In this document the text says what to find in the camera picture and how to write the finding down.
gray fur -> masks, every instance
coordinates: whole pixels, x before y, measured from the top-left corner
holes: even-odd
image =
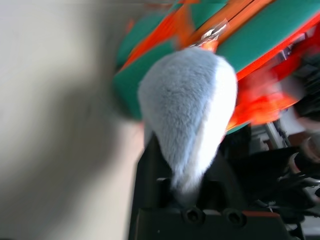
[[[181,184],[179,180],[190,161],[207,103],[215,93],[217,68],[222,61],[210,51],[187,48],[159,60],[140,83],[142,115],[148,132],[152,130],[157,136],[163,157],[173,171],[174,189]]]

black screw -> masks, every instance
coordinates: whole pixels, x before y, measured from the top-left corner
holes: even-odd
[[[240,228],[247,223],[246,216],[236,209],[227,208],[223,211],[223,215],[225,215],[227,221],[234,227]]]
[[[204,221],[204,213],[196,208],[188,208],[182,212],[183,219],[189,224],[201,224]]]

beige wall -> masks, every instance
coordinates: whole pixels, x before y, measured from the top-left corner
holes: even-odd
[[[143,133],[108,89],[143,6],[105,2],[0,3],[0,238],[126,235]]]

metal clip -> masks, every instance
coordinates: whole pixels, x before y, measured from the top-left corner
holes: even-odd
[[[190,47],[200,47],[207,42],[217,41],[219,36],[227,30],[227,27],[228,27],[228,21],[225,19],[218,25],[209,29],[204,35],[202,35],[200,41],[196,42],[195,44],[192,44]]]

fluffy gray object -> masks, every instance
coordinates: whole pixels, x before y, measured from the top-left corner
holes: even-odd
[[[141,81],[145,139],[153,132],[172,169],[171,187],[193,205],[234,111],[237,78],[220,56],[198,47],[165,56]]]

